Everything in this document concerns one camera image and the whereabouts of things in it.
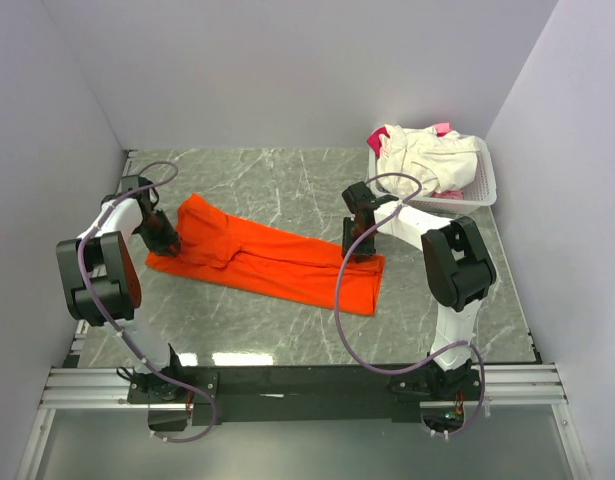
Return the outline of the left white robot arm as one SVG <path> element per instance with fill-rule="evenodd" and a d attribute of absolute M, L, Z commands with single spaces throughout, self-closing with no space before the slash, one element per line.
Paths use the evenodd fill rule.
<path fill-rule="evenodd" d="M 99 215 L 74 239 L 56 246 L 66 305 L 71 316 L 101 328 L 129 352 L 134 370 L 154 374 L 151 389 L 163 401 L 180 399 L 187 378 L 173 348 L 148 321 L 138 318 L 142 290 L 127 247 L 138 235 L 158 257 L 180 254 L 181 240 L 157 208 L 157 185 L 140 175 L 121 179 L 120 192 L 105 197 Z"/>

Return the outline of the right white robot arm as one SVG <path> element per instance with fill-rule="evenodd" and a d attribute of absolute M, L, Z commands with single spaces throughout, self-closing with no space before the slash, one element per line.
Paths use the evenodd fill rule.
<path fill-rule="evenodd" d="M 447 399 L 461 386 L 457 371 L 482 356 L 473 343 L 478 311 L 496 283 L 497 272 L 475 221 L 467 216 L 451 220 L 409 205 L 393 195 L 375 196 L 364 182 L 347 187 L 342 198 L 351 215 L 343 219 L 343 261 L 334 290 L 334 317 L 343 346 L 363 368 L 386 376 L 420 370 L 431 395 Z M 347 263 L 353 256 L 375 254 L 374 236 L 400 239 L 423 254 L 429 290 L 438 304 L 436 331 L 428 356 L 413 365 L 388 370 L 365 362 L 349 344 L 340 320 L 340 294 Z"/>

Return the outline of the orange t shirt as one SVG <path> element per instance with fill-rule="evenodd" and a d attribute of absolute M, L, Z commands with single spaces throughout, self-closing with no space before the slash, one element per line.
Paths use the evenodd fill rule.
<path fill-rule="evenodd" d="M 228 215 L 193 194 L 178 208 L 176 257 L 150 253 L 148 268 L 325 309 L 334 308 L 341 248 Z"/>

